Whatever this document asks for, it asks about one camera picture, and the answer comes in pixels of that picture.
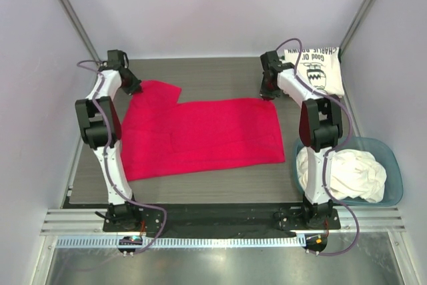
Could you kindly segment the blue plastic basket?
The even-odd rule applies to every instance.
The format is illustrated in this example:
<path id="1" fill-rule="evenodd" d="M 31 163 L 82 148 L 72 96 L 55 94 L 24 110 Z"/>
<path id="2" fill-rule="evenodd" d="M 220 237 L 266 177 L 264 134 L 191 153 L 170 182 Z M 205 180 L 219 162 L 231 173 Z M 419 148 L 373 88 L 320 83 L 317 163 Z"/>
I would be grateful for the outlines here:
<path id="1" fill-rule="evenodd" d="M 330 191 L 351 206 L 395 206 L 403 183 L 394 153 L 377 139 L 351 138 L 334 155 Z"/>

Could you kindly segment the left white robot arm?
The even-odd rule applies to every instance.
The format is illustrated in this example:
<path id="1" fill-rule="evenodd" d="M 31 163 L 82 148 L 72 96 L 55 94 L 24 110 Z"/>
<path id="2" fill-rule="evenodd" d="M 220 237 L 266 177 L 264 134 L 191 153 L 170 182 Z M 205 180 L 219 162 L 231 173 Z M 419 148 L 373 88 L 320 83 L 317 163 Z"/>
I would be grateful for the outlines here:
<path id="1" fill-rule="evenodd" d="M 132 232 L 142 225 L 142 215 L 121 161 L 121 122 L 113 100 L 119 89 L 128 95 L 140 93 L 141 80 L 129 69 L 127 53 L 122 50 L 109 50 L 107 59 L 95 64 L 93 89 L 75 102 L 81 139 L 95 154 L 107 187 L 107 211 L 95 214 L 104 219 L 106 232 Z"/>

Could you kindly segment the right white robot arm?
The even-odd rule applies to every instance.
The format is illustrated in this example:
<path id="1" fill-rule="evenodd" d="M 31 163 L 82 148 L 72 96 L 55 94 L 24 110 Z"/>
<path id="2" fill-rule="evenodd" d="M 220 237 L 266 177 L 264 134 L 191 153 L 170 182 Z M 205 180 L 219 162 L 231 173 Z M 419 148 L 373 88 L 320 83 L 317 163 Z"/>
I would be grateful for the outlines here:
<path id="1" fill-rule="evenodd" d="M 334 203 L 330 191 L 332 158 L 343 134 L 338 100 L 317 93 L 298 75 L 296 66 L 281 61 L 276 51 L 265 52 L 260 61 L 263 68 L 260 96 L 273 100 L 286 93 L 300 107 L 299 136 L 308 153 L 300 219 L 307 228 L 325 228 Z"/>

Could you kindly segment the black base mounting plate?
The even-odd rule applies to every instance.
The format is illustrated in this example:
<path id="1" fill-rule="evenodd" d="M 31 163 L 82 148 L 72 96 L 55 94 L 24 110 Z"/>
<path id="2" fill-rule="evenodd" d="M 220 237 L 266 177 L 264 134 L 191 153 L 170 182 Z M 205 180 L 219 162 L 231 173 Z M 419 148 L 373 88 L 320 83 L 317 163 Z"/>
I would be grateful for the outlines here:
<path id="1" fill-rule="evenodd" d="M 119 221 L 108 211 L 96 211 L 104 219 L 104 232 L 140 232 L 154 237 L 195 239 L 256 239 L 290 237 L 294 231 L 339 230 L 337 210 L 323 222 L 305 223 L 301 203 L 162 204 L 166 210 L 141 208 L 136 218 Z"/>

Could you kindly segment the left aluminium corner post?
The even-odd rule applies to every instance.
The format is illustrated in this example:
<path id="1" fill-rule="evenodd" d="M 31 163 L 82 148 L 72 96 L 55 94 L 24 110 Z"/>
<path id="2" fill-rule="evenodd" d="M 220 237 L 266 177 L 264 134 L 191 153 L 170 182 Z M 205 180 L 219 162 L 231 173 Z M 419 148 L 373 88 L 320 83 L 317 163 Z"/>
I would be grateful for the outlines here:
<path id="1" fill-rule="evenodd" d="M 76 11 L 74 10 L 70 0 L 58 0 L 60 6 L 62 7 L 64 13 L 66 14 L 68 20 L 72 24 L 74 30 L 76 31 L 77 35 L 79 36 L 80 40 L 84 44 L 84 47 L 89 53 L 89 56 L 94 62 L 100 62 L 101 59 L 90 40 L 81 20 L 79 19 Z"/>

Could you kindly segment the aluminium corner post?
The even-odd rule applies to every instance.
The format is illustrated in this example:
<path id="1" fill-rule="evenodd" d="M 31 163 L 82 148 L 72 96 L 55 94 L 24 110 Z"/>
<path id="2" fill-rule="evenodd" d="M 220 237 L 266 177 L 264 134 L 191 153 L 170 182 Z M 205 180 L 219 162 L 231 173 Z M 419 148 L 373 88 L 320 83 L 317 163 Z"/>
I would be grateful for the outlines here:
<path id="1" fill-rule="evenodd" d="M 70 0 L 58 0 L 60 6 L 62 7 L 64 13 L 66 14 L 68 20 L 72 24 L 74 30 L 76 31 L 77 35 L 79 36 L 80 40 L 84 44 L 84 47 L 89 53 L 89 56 L 94 62 L 100 62 L 101 59 L 90 40 L 81 20 L 79 19 L 76 11 L 74 10 Z"/>
<path id="2" fill-rule="evenodd" d="M 340 53 L 339 58 L 342 58 L 345 51 L 347 50 L 349 44 L 354 38 L 356 32 L 364 22 L 365 18 L 368 16 L 371 8 L 373 7 L 376 0 L 362 0 L 357 12 L 340 44 Z"/>

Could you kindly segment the aluminium rail frame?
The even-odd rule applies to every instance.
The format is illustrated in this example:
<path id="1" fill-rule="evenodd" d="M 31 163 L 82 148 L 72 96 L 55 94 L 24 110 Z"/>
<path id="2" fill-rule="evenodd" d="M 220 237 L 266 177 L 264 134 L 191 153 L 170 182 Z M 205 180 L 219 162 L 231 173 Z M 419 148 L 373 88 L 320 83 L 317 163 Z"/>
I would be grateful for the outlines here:
<path id="1" fill-rule="evenodd" d="M 361 232 L 405 232 L 406 228 L 398 208 L 350 208 L 358 219 Z M 100 233 L 103 219 L 94 209 L 49 210 L 41 228 L 42 234 L 77 235 Z"/>

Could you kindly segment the folded white printed t shirt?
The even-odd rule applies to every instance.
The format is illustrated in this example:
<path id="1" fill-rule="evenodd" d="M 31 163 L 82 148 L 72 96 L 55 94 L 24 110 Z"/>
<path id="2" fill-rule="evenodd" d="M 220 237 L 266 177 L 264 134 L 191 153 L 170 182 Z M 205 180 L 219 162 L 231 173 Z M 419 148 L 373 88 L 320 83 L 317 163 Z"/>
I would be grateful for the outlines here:
<path id="1" fill-rule="evenodd" d="M 298 73 L 318 91 L 343 97 L 340 54 L 339 47 L 302 49 Z"/>

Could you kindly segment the red t shirt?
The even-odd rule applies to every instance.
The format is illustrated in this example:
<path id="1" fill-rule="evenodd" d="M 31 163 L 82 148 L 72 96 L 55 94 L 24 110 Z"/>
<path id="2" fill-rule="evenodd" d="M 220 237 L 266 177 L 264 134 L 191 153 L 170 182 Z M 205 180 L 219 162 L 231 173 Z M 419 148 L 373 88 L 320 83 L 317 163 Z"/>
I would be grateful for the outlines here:
<path id="1" fill-rule="evenodd" d="M 180 103 L 181 88 L 144 81 L 122 122 L 128 181 L 286 160 L 274 104 L 244 97 Z"/>

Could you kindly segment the crumpled white t shirt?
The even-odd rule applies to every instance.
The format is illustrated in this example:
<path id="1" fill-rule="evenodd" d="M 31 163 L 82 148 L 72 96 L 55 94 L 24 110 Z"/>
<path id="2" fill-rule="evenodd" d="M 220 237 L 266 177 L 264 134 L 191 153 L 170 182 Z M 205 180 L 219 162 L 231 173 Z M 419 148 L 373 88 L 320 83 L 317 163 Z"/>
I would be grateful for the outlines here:
<path id="1" fill-rule="evenodd" d="M 360 198 L 379 203 L 384 198 L 386 170 L 370 152 L 303 147 L 296 156 L 298 183 L 311 204 Z"/>

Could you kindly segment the right aluminium corner post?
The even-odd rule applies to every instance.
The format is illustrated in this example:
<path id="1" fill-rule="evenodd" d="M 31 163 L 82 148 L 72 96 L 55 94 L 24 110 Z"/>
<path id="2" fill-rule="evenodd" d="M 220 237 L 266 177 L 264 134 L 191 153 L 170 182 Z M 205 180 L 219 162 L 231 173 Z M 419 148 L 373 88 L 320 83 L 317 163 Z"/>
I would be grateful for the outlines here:
<path id="1" fill-rule="evenodd" d="M 340 44 L 340 53 L 339 58 L 342 58 L 345 51 L 347 50 L 349 44 L 354 38 L 356 32 L 364 22 L 365 18 L 368 16 L 371 8 L 373 7 L 376 0 L 362 0 L 357 12 Z"/>

